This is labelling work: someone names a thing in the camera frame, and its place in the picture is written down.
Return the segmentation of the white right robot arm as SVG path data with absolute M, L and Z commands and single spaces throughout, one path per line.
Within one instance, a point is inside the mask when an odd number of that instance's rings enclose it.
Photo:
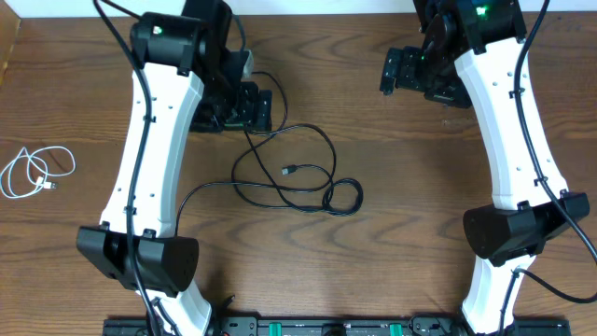
M 492 203 L 465 212 L 475 254 L 453 335 L 567 335 L 567 321 L 517 318 L 521 283 L 548 241 L 579 230 L 588 197 L 572 192 L 548 146 L 528 67 L 538 29 L 517 0 L 415 0 L 424 36 L 418 47 L 389 49 L 380 89 L 473 108 L 488 158 Z

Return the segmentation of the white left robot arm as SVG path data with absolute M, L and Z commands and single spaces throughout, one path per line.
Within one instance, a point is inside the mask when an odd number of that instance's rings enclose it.
M 194 276 L 199 244 L 177 231 L 175 197 L 192 132 L 268 132 L 271 93 L 251 81 L 250 51 L 229 50 L 223 1 L 188 1 L 179 15 L 147 12 L 121 46 L 133 68 L 133 104 L 118 177 L 78 251 L 141 296 L 146 318 L 130 335 L 210 335 L 213 309 Z

